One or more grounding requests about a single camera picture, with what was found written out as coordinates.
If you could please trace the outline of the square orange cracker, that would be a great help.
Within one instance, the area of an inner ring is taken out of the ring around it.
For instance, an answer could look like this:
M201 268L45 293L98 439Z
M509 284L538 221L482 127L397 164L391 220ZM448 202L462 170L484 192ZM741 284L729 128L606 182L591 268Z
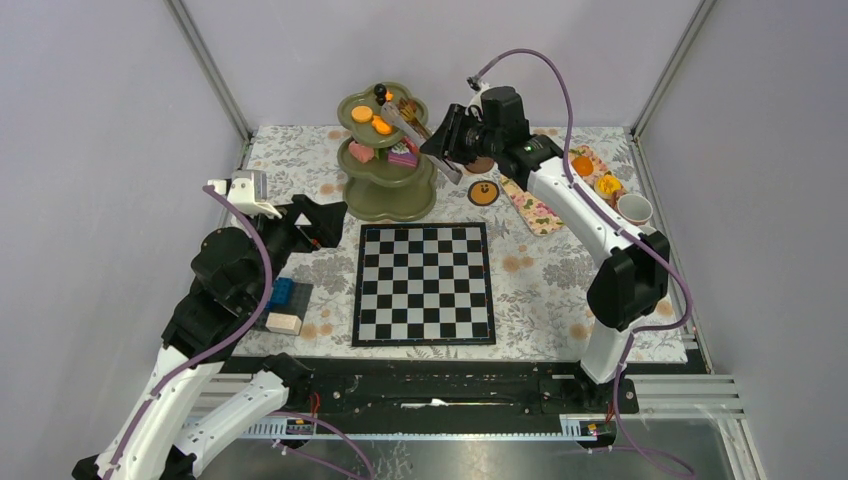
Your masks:
M403 120L404 120L405 122L409 123L409 124L414 124L415 122L417 122L417 121L418 121L418 119L417 119L417 115L416 115L416 114L415 114L415 115L409 115L409 114L407 114L406 112L404 112L404 111L402 110L402 107L400 107L400 108L399 108L399 112L400 112L401 117L403 118Z

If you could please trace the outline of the purple cake slice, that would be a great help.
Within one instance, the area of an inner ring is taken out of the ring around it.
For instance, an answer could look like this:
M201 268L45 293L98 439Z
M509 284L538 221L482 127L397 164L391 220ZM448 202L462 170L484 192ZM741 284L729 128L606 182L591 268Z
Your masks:
M387 162L392 165L415 169L418 166L418 157L407 147L395 145L388 150Z

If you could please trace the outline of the brown star cookie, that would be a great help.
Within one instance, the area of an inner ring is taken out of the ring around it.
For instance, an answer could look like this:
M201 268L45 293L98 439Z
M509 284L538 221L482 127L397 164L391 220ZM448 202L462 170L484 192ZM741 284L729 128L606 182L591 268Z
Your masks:
M418 109L416 102L409 99L403 99L400 102L400 105L402 110L409 115L415 115Z

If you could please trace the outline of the orange smiley face coaster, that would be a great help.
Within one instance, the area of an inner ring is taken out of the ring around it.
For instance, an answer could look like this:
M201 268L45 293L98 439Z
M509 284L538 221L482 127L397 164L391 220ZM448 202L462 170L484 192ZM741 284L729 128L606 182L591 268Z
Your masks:
M479 207L486 207L494 204L499 196L499 186L490 180L475 181L467 190L468 200L473 205Z

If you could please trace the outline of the green three-tier dessert stand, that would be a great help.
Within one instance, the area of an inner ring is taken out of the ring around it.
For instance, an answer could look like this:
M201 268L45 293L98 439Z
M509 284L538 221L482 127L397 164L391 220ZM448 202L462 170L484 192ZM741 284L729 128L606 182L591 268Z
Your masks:
M381 101L409 102L417 120L428 120L426 105L397 82L345 97L337 107L339 122L350 132L337 150L338 166L348 177L343 199L349 213L363 221L420 220L436 203L437 171L402 130L381 117Z

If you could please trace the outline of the pink swirl roll cake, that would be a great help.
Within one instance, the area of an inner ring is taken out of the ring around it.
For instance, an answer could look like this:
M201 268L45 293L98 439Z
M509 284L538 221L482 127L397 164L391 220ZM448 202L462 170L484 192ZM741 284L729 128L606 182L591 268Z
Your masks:
M372 147L362 145L355 141L348 145L348 152L353 158L362 164L370 162L376 156L375 150Z

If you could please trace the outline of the round orange biscuit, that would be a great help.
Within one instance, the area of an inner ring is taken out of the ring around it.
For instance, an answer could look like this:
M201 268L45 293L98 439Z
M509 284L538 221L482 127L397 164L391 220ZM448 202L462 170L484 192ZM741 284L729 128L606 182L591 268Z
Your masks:
M356 123L370 123L374 117L374 112L367 105L357 105L351 109L350 116Z

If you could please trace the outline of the floral serving tray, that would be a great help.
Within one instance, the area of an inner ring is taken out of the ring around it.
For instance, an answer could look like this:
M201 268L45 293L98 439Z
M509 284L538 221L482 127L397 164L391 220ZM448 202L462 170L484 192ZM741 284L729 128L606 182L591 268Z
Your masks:
M572 147L568 153L568 159L570 164L571 161L579 155L590 157L594 164L595 170L588 177L581 177L578 174L577 176L582 179L582 181L588 186L588 189L591 192L597 195L610 207L616 209L616 203L618 199L623 194L628 193L622 181L610 171L607 164L590 146L580 145L576 148ZM595 181L604 174L614 175L620 180L621 184L624 187L624 190L618 195L616 195L612 200L602 199L594 191L593 188ZM562 219L549 206L547 206L544 202L539 200L534 195L521 190L520 187L513 180L507 178L504 175L501 175L499 177L499 183L503 192L508 196L509 200L515 207L518 214L524 219L525 224L527 225L532 234L536 236L544 236L565 227L565 223L562 221Z

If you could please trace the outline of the orange round pastry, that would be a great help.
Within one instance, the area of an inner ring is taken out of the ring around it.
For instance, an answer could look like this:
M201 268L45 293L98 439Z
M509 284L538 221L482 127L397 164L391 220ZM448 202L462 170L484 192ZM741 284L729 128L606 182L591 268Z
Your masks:
M584 155L576 156L571 161L571 165L572 165L573 169L575 170L575 172L581 177L588 177L595 170L592 159L590 157L584 156Z

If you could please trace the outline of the yellow frosted donut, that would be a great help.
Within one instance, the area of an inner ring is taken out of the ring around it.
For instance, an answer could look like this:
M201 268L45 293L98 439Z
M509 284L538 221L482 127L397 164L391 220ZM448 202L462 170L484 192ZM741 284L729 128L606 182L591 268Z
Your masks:
M620 180L611 174L600 176L593 185L594 191L604 200L612 200L624 190Z

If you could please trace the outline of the large pink mug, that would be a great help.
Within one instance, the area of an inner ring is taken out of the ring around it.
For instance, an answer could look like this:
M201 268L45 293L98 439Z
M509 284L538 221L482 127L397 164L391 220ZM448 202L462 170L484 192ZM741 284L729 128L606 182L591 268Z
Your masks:
M618 199L616 208L622 218L637 226L649 223L654 214L652 203L635 193L623 194Z

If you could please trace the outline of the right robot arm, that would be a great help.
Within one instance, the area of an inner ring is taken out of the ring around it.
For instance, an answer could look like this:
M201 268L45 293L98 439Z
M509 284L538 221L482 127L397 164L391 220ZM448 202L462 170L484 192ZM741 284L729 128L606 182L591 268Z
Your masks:
M626 359L628 337L668 291L668 240L644 235L589 191L567 152L549 136L532 133L522 98L511 86L482 85L470 105L450 105L419 150L461 165L492 159L502 175L561 218L589 252L597 272L587 302L596 325L580 360L586 377L575 382L573 396L583 410L601 410L613 398L610 382Z

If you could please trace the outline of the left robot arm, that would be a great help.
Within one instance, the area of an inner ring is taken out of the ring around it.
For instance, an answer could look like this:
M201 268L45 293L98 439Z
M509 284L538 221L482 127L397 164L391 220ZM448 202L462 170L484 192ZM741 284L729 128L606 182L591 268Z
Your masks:
M230 211L237 227L219 228L191 262L194 279L162 334L145 388L115 439L79 460L75 479L197 479L248 427L310 397L311 371L283 353L267 357L242 392L192 425L185 423L204 387L271 299L273 283L294 253L340 243L345 202L318 204L305 195L249 219L211 186L205 192Z

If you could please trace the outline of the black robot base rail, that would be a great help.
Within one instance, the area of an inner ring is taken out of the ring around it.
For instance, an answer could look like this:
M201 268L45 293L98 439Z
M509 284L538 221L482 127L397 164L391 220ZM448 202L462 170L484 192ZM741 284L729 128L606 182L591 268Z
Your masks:
M596 385L575 362L302 358L285 407L349 435L553 434L562 415L639 410L632 382Z

